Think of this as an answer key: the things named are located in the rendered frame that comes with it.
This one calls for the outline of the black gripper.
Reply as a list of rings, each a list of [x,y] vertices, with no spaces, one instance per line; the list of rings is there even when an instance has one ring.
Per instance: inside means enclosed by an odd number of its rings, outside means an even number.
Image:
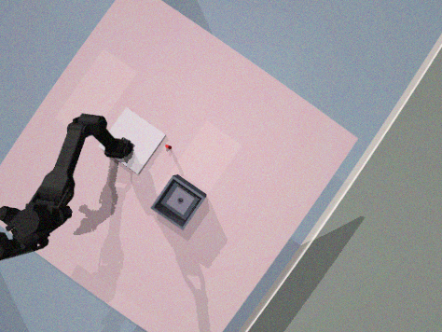
[[[5,232],[0,232],[0,260],[26,255],[45,248],[49,243],[49,234],[42,231],[30,235],[21,235],[17,230],[12,229],[11,233],[13,239],[9,240]],[[38,244],[39,246],[37,246]]]

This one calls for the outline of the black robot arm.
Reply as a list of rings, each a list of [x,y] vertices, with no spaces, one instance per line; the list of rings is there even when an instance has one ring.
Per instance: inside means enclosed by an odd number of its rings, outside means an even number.
[[[72,217],[73,211],[66,205],[75,195],[73,173],[86,138],[96,138],[105,146],[104,153],[109,158],[125,158],[134,148],[131,140],[114,138],[106,128],[103,116],[81,113],[73,118],[54,169],[45,176],[25,209],[0,208],[0,220],[6,223],[8,232],[15,228],[21,235],[40,231],[50,234]]]

